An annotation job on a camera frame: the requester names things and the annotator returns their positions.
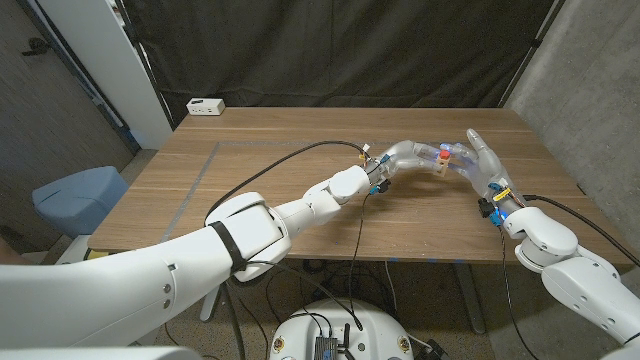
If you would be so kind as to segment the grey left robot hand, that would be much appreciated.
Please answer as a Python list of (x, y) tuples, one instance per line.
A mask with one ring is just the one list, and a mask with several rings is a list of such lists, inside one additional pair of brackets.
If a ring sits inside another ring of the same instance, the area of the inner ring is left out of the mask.
[(398, 142), (372, 158), (365, 166), (372, 188), (371, 195), (384, 193), (390, 186), (390, 179), (399, 170), (422, 168), (430, 173), (442, 175), (445, 166), (440, 162), (441, 150), (425, 143), (404, 140)]

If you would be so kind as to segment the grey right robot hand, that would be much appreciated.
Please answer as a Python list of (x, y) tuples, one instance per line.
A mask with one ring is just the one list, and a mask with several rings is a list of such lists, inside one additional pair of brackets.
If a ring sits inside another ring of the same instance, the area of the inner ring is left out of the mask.
[(468, 129), (466, 135), (471, 147), (461, 143), (440, 144), (440, 149), (448, 151), (456, 161), (448, 168), (466, 178), (476, 193), (497, 207), (504, 217), (524, 208), (525, 200), (496, 153), (474, 129)]

